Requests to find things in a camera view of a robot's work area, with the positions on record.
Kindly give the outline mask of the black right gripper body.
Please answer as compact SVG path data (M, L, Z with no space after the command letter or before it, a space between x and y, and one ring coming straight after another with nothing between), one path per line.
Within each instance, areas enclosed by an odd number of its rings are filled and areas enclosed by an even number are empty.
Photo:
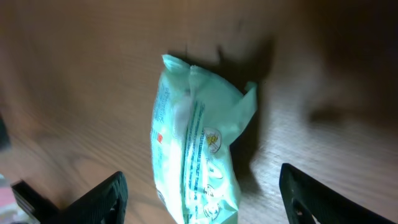
M49 199L41 196L24 180L12 184L11 189L18 206L35 221L43 223L59 213Z

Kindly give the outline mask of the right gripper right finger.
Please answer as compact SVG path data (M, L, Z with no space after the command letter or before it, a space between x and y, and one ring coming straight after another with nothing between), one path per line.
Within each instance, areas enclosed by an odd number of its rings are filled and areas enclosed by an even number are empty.
M289 163L280 170L279 188L290 223L394 222L340 195Z

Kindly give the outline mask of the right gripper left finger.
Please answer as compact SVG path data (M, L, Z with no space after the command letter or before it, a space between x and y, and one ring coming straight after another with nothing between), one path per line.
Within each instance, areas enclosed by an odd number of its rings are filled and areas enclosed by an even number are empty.
M124 224L127 201L126 178L117 171L45 224Z

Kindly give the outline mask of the mint green snack packet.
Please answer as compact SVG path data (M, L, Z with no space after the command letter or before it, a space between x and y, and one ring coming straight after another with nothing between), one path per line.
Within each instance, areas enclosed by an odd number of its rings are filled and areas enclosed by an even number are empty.
M236 223L241 191L229 147L257 110L257 86L240 92L204 68L162 59L150 132L157 194L177 223Z

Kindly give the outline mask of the purple red noodle packet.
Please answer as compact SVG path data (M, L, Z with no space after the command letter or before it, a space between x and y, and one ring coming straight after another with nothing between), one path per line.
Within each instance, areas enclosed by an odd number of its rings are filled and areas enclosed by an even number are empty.
M1 175L1 224L38 224L17 204L9 181Z

